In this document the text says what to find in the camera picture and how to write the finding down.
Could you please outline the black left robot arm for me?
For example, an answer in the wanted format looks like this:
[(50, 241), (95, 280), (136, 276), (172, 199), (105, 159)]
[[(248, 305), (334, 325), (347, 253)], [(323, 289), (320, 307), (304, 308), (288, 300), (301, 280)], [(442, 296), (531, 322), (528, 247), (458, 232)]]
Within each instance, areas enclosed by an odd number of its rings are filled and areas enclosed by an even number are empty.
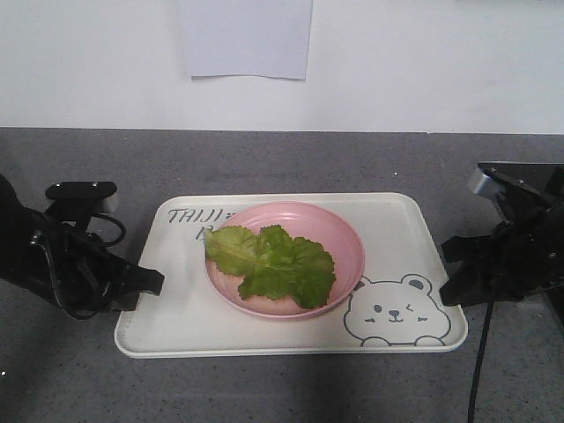
[(143, 293), (160, 295), (164, 277), (110, 252), (125, 226), (111, 217), (113, 182), (59, 182), (36, 211), (1, 180), (1, 278), (76, 320), (133, 311)]

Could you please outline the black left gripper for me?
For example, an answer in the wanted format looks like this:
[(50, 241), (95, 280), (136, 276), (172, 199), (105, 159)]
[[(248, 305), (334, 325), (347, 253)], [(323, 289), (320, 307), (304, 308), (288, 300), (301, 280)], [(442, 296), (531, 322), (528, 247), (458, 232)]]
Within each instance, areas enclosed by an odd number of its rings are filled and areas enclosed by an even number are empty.
[[(160, 295), (163, 274), (129, 263), (108, 251), (123, 240), (125, 226), (100, 215), (119, 228), (119, 235), (104, 241), (97, 234), (81, 232), (46, 215), (34, 215), (32, 247), (45, 256), (48, 282), (55, 304), (75, 320), (87, 320), (102, 312), (136, 309), (140, 293)], [(127, 276), (126, 283), (121, 280)]]

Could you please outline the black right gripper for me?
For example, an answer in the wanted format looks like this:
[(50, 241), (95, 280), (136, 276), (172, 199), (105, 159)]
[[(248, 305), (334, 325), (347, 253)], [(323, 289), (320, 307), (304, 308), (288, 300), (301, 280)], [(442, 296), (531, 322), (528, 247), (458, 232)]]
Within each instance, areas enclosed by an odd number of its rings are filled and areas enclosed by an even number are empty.
[(441, 249), (448, 263), (494, 262), (493, 276), (463, 263), (440, 288), (445, 306), (520, 301), (563, 282), (563, 197), (550, 202), (522, 179), (489, 178), (503, 222), (491, 238), (453, 236)]

